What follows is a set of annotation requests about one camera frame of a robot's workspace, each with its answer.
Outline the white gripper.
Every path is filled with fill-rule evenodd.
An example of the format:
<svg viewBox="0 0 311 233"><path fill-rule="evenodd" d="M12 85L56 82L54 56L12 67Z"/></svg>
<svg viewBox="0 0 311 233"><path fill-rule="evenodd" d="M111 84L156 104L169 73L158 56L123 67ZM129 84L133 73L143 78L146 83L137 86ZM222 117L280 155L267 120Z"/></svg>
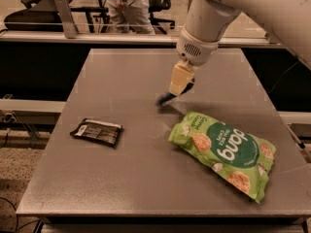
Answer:
<svg viewBox="0 0 311 233"><path fill-rule="evenodd" d="M177 41L176 50L182 59L173 68L169 92L180 96L194 85L193 66L201 66L218 48L219 39L202 28L184 26Z"/></svg>

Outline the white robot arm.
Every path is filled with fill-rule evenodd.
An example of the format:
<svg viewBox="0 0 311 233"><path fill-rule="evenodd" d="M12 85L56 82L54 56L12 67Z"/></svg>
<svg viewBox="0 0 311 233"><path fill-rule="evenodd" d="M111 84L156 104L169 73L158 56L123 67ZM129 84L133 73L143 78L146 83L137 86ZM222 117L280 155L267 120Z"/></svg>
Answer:
<svg viewBox="0 0 311 233"><path fill-rule="evenodd" d="M173 68L171 94L191 88L195 68L208 61L240 14L311 67L311 0L192 0L177 42L180 61Z"/></svg>

